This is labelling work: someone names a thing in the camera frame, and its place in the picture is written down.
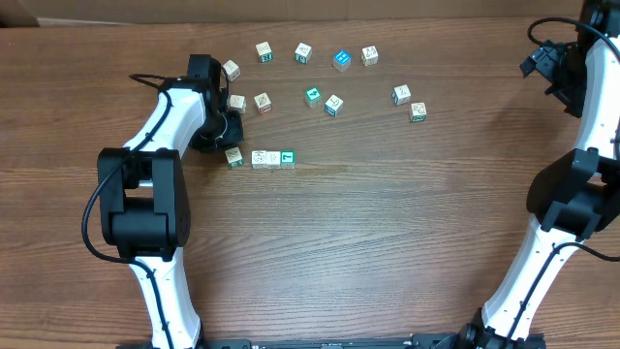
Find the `cube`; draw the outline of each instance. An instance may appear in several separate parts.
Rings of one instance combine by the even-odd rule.
[[[407,87],[407,85],[394,87],[394,91],[391,93],[391,98],[394,100],[394,104],[396,106],[409,102],[409,99],[411,98],[409,87]]]
[[[273,59],[273,53],[268,42],[260,43],[256,45],[256,50],[259,52],[259,59],[261,63],[268,62]]]
[[[340,73],[344,73],[344,71],[346,71],[350,65],[351,55],[347,53],[347,51],[345,51],[344,49],[336,53],[335,56],[333,56],[333,66],[336,67],[336,69],[340,71]]]
[[[280,165],[280,152],[268,151],[267,152],[267,168],[268,169],[282,169]]]
[[[234,111],[239,111],[239,113],[245,113],[245,97],[231,95],[229,97],[229,108]]]
[[[259,113],[271,111],[271,101],[266,93],[261,93],[254,97],[254,102],[256,102],[256,108],[259,109]]]
[[[411,122],[424,121],[426,119],[426,105],[424,103],[412,103],[409,115]]]
[[[342,111],[342,106],[344,102],[338,98],[336,95],[331,95],[327,102],[325,102],[325,111],[331,116],[336,116],[340,111]]]
[[[252,151],[252,168],[253,169],[266,169],[267,168],[266,150]]]
[[[361,49],[361,62],[365,66],[377,64],[379,62],[379,52],[375,47]]]
[[[306,103],[308,107],[315,108],[323,100],[323,95],[319,91],[319,87],[312,87],[306,91]]]
[[[241,75],[239,66],[234,64],[234,62],[232,62],[231,60],[224,63],[224,71],[229,76],[230,82],[233,82],[235,79],[239,78],[239,75]]]
[[[239,150],[238,147],[228,149],[224,153],[226,154],[226,158],[229,160],[229,166],[231,169],[243,166],[243,157],[241,156],[241,150]]]
[[[282,150],[280,151],[280,165],[283,169],[295,168],[295,151],[294,150]]]
[[[305,45],[304,43],[299,43],[299,46],[294,51],[294,60],[299,63],[308,64],[310,60],[310,56],[312,55],[312,48]]]

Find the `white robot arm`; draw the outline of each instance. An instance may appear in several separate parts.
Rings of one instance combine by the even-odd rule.
[[[160,86],[147,82],[159,90],[155,111],[123,148],[99,155],[104,238],[136,274],[153,328],[146,346],[119,348],[203,346],[183,268],[191,216],[180,159],[188,146],[214,152],[243,141],[238,112],[226,111],[228,88],[219,87],[220,70],[210,56],[191,55],[190,78],[165,78]],[[144,82],[140,77],[132,76]],[[153,187],[153,198],[125,192],[138,186]]]
[[[620,40],[611,38],[620,46]],[[609,46],[598,40],[587,53],[587,90],[583,107],[583,116],[574,148],[587,151],[598,149],[599,156],[615,159],[614,142],[618,128],[618,111],[620,111],[620,64]],[[514,322],[520,303],[525,299],[534,279],[543,267],[547,257],[557,245],[564,242],[581,242],[574,232],[552,228],[542,229],[541,222],[535,214],[530,216],[527,235],[495,295],[484,304],[482,320],[485,327],[495,330],[501,336],[507,336]],[[527,338],[530,325],[539,304],[551,286],[555,276],[576,247],[567,247],[553,259],[540,284],[537,286],[516,331],[513,340]]]

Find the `blue block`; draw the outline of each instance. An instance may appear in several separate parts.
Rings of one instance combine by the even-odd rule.
[[[351,60],[351,55],[349,53],[347,53],[347,51],[345,51],[343,49],[340,52],[336,53],[334,58],[336,58],[338,63],[344,65],[344,64],[346,64],[347,62],[349,62]]]

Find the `block face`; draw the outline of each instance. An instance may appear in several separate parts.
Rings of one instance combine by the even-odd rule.
[[[341,73],[351,65],[351,55],[344,49],[333,56],[333,66]]]
[[[282,169],[294,169],[295,168],[295,151],[294,150],[282,150],[280,152],[280,165]]]
[[[254,97],[254,102],[256,103],[256,107],[259,109],[260,113],[271,111],[271,101],[266,93],[261,93],[260,95]]]
[[[237,95],[231,95],[231,97],[229,97],[229,108],[230,109],[234,111],[239,111],[239,113],[245,113],[245,107],[246,107],[245,97],[237,96]]]
[[[229,160],[229,166],[231,169],[243,166],[243,157],[241,156],[241,150],[239,150],[238,147],[228,149],[224,153],[226,154],[226,158]]]
[[[319,87],[312,87],[305,93],[305,100],[308,104],[308,107],[315,108],[317,107],[321,101],[323,100],[323,95],[319,90]]]
[[[424,121],[426,119],[426,105],[424,103],[412,103],[409,115],[411,122]]]
[[[273,60],[273,54],[271,54],[271,53],[266,53],[266,54],[261,56],[261,62],[262,63],[268,62],[270,60]]]
[[[312,56],[312,48],[304,43],[299,43],[299,46],[294,51],[294,60],[299,63],[308,64],[310,56]]]
[[[377,64],[379,62],[379,52],[373,47],[363,48],[361,50],[361,61],[365,66]]]
[[[252,151],[252,168],[253,169],[266,169],[267,168],[266,150]]]
[[[235,79],[239,78],[239,75],[241,75],[241,70],[239,70],[239,66],[237,66],[231,60],[224,63],[223,67],[224,67],[224,70],[226,71],[226,74],[229,76],[230,82],[233,82]]]
[[[340,111],[342,111],[342,107],[344,106],[344,101],[338,98],[336,95],[331,95],[327,102],[325,102],[325,111],[331,116],[336,116]]]
[[[267,168],[272,170],[281,169],[280,156],[279,151],[268,151],[266,160]]]
[[[271,52],[271,47],[268,42],[256,45],[256,51],[259,53],[261,62],[268,62],[273,59],[273,52]]]
[[[409,87],[407,85],[394,87],[394,90],[391,92],[391,98],[396,106],[409,102],[411,99]]]

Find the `cable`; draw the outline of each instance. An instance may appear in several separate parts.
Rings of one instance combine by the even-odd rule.
[[[536,276],[536,278],[534,279],[534,283],[532,283],[532,286],[530,286],[530,290],[527,292],[527,295],[525,296],[525,300],[523,300],[523,302],[521,303],[521,306],[519,307],[519,312],[516,314],[516,317],[514,318],[514,322],[512,322],[512,326],[511,326],[511,330],[508,333],[508,336],[506,336],[506,340],[504,341],[504,348],[508,348],[508,342],[511,340],[512,335],[514,334],[514,332],[516,331],[516,327],[519,324],[519,320],[521,320],[521,316],[523,315],[523,312],[525,311],[525,309],[527,308],[527,304],[530,302],[530,299],[532,298],[532,295],[534,295],[534,291],[536,291],[536,287],[539,285],[539,283],[541,282],[541,279],[543,278],[544,272],[547,270],[547,268],[549,268],[549,265],[551,264],[551,261],[553,260],[553,257],[555,257],[557,254],[560,253],[560,251],[564,248],[564,247],[577,247],[580,248],[586,252],[588,252],[589,254],[602,259],[604,261],[607,262],[620,262],[620,256],[618,257],[609,257],[601,252],[598,252],[588,246],[584,246],[581,243],[578,242],[565,242],[562,243],[558,246],[556,246],[555,248],[553,248],[553,251],[551,251],[551,253],[549,254],[549,257],[547,257],[546,261],[544,261],[544,264],[542,265],[541,271],[539,271],[539,274]]]
[[[594,34],[599,39],[603,40],[609,46],[609,48],[611,48],[611,50],[613,51],[613,54],[615,54],[616,58],[620,61],[620,50],[618,50],[616,45],[605,34],[603,34],[602,32],[600,32],[599,30],[597,30],[595,27],[591,25],[588,25],[578,20],[574,20],[570,18],[547,17],[547,18],[542,18],[542,19],[534,21],[532,24],[530,24],[529,28],[527,28],[527,37],[530,39],[530,41],[532,41],[532,43],[538,46],[542,46],[542,47],[548,46],[548,44],[536,39],[534,35],[532,34],[532,30],[534,30],[534,28],[539,26],[540,24],[549,23],[549,22],[560,22],[560,23],[572,24],[576,26],[577,28],[583,29],[587,32],[590,32],[591,34]],[[577,42],[570,42],[567,44],[555,44],[555,46],[572,46],[572,45],[577,45]]]
[[[88,238],[88,217],[90,216],[90,212],[92,211],[93,206],[95,205],[95,202],[97,201],[97,198],[99,198],[99,196],[101,195],[101,192],[104,190],[106,185],[108,185],[108,182],[110,181],[112,176],[116,174],[116,172],[118,172],[123,167],[123,165],[127,162],[127,160],[129,160],[132,156],[136,155],[136,153],[138,153],[140,149],[142,149],[145,145],[151,142],[151,140],[153,139],[153,135],[155,135],[155,133],[159,130],[159,128],[164,123],[164,121],[166,121],[166,118],[168,117],[168,114],[170,113],[171,108],[172,108],[172,98],[170,94],[168,93],[168,91],[162,89],[156,83],[145,80],[145,79],[166,79],[166,78],[160,77],[160,76],[147,75],[147,74],[132,74],[129,76],[129,78],[137,82],[143,83],[145,85],[154,87],[160,93],[163,93],[164,96],[166,96],[166,99],[168,101],[166,103],[166,109],[164,110],[164,113],[159,118],[155,126],[153,126],[151,131],[146,133],[144,140],[140,142],[138,145],[136,145],[136,147],[133,148],[129,153],[127,153],[127,155],[125,155],[125,157],[123,157],[123,159],[121,159],[121,161],[109,171],[109,173],[106,175],[106,177],[104,177],[104,179],[99,183],[99,185],[97,185],[97,188],[95,189],[93,194],[90,196],[90,199],[88,200],[88,204],[86,204],[86,208],[84,209],[84,214],[81,216],[81,237],[82,237],[82,240],[84,241],[84,244],[86,245],[86,248],[88,249],[88,251],[90,251],[90,253],[93,254],[93,256],[101,260],[108,261],[108,262],[127,264],[127,265],[131,264],[131,265],[140,267],[141,269],[144,270],[144,272],[146,272],[146,277],[151,281],[151,285],[153,287],[153,294],[155,296],[155,303],[157,304],[157,312],[159,313],[159,318],[161,319],[161,322],[162,322],[162,329],[164,330],[164,333],[166,334],[166,339],[168,341],[169,348],[173,349],[174,347],[172,345],[172,336],[171,336],[170,329],[168,328],[168,322],[166,321],[166,317],[164,315],[164,308],[162,307],[162,298],[160,296],[159,288],[157,287],[157,282],[155,280],[155,273],[143,262],[137,261],[135,259],[130,260],[126,258],[111,257],[111,256],[107,256],[99,252],[93,246],[93,244],[90,242],[90,239]]]

